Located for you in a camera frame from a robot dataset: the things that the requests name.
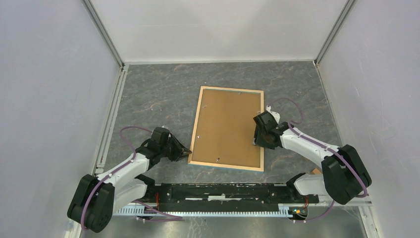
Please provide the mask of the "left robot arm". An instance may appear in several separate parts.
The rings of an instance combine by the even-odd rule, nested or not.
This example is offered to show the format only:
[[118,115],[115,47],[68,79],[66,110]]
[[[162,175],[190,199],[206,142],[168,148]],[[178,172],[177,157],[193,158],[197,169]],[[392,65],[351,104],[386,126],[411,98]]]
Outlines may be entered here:
[[101,232],[114,213],[129,203],[158,202],[155,180],[144,175],[162,158],[179,161],[192,152],[167,128],[156,127],[139,147],[134,147],[122,134],[120,138],[132,150],[129,157],[97,176],[84,175],[67,210],[67,217],[83,230]]

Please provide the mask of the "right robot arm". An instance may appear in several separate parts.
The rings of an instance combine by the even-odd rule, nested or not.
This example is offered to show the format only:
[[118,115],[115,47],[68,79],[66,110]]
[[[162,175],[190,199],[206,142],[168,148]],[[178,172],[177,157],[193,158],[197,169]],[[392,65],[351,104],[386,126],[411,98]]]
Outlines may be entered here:
[[328,195],[345,205],[355,197],[368,195],[372,179],[357,150],[351,145],[336,146],[306,135],[290,122],[280,122],[279,114],[264,111],[254,117],[256,129],[253,144],[265,149],[293,151],[320,168],[319,175],[300,174],[286,188],[292,202],[306,195]]

